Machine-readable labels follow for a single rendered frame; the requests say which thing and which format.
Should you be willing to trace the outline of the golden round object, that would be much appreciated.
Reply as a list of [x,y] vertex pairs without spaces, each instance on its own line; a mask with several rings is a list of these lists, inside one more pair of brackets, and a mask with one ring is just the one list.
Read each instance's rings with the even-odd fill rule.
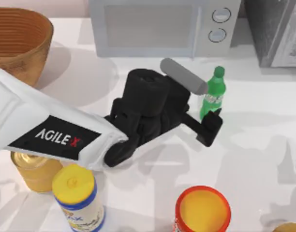
[[287,222],[277,226],[272,232],[296,232],[296,223]]

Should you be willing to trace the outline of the grey cabinet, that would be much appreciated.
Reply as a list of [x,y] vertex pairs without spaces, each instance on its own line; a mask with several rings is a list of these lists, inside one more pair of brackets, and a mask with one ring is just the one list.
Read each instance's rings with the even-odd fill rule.
[[296,67],[296,0],[244,0],[259,66]]

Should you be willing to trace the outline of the white canister with yellow lid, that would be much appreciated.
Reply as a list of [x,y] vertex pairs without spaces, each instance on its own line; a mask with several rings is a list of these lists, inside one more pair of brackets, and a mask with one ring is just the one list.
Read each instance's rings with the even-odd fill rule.
[[73,232],[99,232],[105,209],[91,170],[76,164],[62,168],[52,181],[52,191]]

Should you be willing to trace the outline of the round microwave knob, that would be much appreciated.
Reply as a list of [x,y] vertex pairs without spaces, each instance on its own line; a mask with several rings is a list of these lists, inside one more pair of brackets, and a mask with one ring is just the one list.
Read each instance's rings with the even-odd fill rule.
[[212,43],[220,43],[222,42],[227,36],[227,33],[224,29],[218,28],[215,30],[211,30],[208,34],[208,39]]
[[230,19],[231,15],[230,9],[223,7],[213,11],[212,20],[216,23],[225,23]]

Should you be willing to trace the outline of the red and orange can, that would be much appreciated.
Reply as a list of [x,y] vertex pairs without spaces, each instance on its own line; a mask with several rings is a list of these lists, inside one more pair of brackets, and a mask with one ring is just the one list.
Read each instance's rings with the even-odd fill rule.
[[230,204],[219,191],[192,186],[176,201],[172,232],[226,232],[231,215]]

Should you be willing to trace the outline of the green bottle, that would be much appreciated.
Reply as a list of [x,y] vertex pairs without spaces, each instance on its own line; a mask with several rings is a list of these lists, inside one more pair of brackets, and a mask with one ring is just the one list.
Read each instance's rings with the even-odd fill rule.
[[215,67],[212,78],[207,82],[208,91],[203,99],[200,110],[200,120],[202,120],[209,111],[215,112],[222,107],[223,96],[226,92],[224,75],[224,67]]

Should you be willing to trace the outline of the brown wooden basket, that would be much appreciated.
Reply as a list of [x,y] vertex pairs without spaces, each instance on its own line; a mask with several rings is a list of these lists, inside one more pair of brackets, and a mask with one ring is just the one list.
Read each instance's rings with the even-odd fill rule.
[[44,69],[54,33],[43,14],[0,7],[0,68],[35,86]]

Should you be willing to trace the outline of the pale microwave oven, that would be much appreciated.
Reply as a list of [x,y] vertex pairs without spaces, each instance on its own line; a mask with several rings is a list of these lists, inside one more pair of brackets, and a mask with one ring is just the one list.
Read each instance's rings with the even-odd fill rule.
[[[241,0],[89,0],[89,15],[99,57],[192,58],[198,7],[202,8],[196,57],[225,56],[231,45]],[[212,20],[216,9],[232,15]],[[220,43],[208,39],[222,28]]]

